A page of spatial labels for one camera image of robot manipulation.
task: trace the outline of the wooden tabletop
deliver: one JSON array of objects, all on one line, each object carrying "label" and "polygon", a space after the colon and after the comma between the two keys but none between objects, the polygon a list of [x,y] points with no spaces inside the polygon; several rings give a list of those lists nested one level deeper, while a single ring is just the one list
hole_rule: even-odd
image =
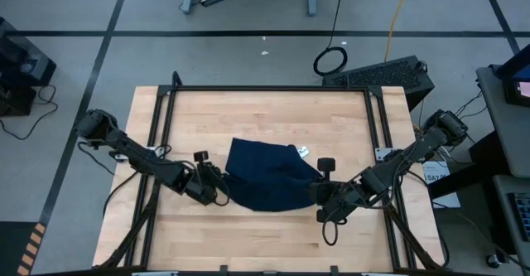
[{"label": "wooden tabletop", "polygon": [[[138,87],[132,101],[126,132],[142,145],[147,144],[156,92],[157,87]],[[393,144],[405,148],[414,135],[403,90],[383,88],[383,98]],[[377,107],[373,99],[379,141],[383,143]],[[348,181],[374,165],[362,93],[177,93],[169,136],[173,150],[168,159],[193,161],[194,152],[208,150],[210,160],[224,169],[234,137],[306,146],[310,153],[304,159],[313,167],[319,157],[334,157],[333,180]],[[420,165],[412,170],[422,175]],[[127,163],[118,164],[113,188],[132,173]],[[110,201],[94,264],[104,262],[129,231],[138,184],[139,177]],[[444,259],[426,188],[406,176],[402,191],[412,233],[441,264]],[[320,230],[316,206],[280,213],[254,212],[234,202],[225,207],[202,206],[163,187],[148,268],[215,271],[226,264],[230,271],[327,272],[331,265],[337,265],[341,272],[392,271],[382,211],[354,211],[348,224],[339,226],[339,241],[334,247],[325,244]],[[328,227],[328,236],[333,235],[332,230]],[[396,233],[401,263],[406,267],[402,236],[397,229]],[[135,263],[139,263],[142,241],[143,233],[138,238]]]}]

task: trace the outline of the orange and black hazard tape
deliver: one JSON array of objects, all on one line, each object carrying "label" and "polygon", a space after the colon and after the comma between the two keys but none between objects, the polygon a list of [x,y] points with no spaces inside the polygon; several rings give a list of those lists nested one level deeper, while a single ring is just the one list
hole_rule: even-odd
[{"label": "orange and black hazard tape", "polygon": [[33,264],[35,263],[36,255],[41,247],[42,237],[46,232],[46,227],[40,223],[35,225],[35,229],[30,235],[30,240],[26,245],[26,250],[21,258],[21,263],[18,266],[17,273],[19,275],[29,275]]}]

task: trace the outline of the dark blue fabric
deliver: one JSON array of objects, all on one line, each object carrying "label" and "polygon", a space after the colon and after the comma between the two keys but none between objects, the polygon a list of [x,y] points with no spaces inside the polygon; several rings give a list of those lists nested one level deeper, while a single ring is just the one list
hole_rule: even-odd
[{"label": "dark blue fabric", "polygon": [[234,138],[224,178],[230,198],[254,211],[289,211],[313,205],[307,187],[320,176],[295,146]]}]

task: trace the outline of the white label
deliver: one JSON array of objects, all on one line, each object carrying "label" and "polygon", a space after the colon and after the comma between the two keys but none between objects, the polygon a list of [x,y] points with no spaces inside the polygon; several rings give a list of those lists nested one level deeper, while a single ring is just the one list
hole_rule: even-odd
[{"label": "white label", "polygon": [[[425,177],[425,182],[431,184],[436,182],[443,177],[450,175],[449,168],[447,168],[447,163],[445,161],[427,161],[423,163],[423,175]],[[438,197],[434,202],[441,205],[450,207],[450,208],[459,208],[460,201],[455,192],[447,194],[446,196]],[[434,205],[435,209],[441,209],[443,206]]]},{"label": "white label", "polygon": [[298,154],[303,158],[309,154],[309,150],[306,147],[298,148]]}]

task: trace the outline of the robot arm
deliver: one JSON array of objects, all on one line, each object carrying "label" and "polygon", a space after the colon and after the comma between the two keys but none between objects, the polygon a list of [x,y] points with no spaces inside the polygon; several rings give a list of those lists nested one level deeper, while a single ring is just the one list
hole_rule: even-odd
[{"label": "robot arm", "polygon": [[222,183],[220,170],[211,163],[204,162],[208,158],[207,152],[194,155],[199,162],[196,169],[190,162],[160,159],[155,152],[130,139],[118,128],[116,118],[103,110],[89,110],[75,126],[75,132],[90,147],[111,147],[127,156],[135,170],[153,175],[176,193],[186,193],[205,206],[215,202],[216,187],[223,188],[219,185]]},{"label": "robot arm", "polygon": [[456,146],[467,136],[465,126],[452,112],[438,110],[427,121],[420,137],[404,150],[389,153],[383,162],[364,169],[348,182],[317,182],[310,194],[322,206],[316,213],[319,222],[343,221],[357,207],[374,206],[388,189],[395,186],[414,162],[440,146]]}]

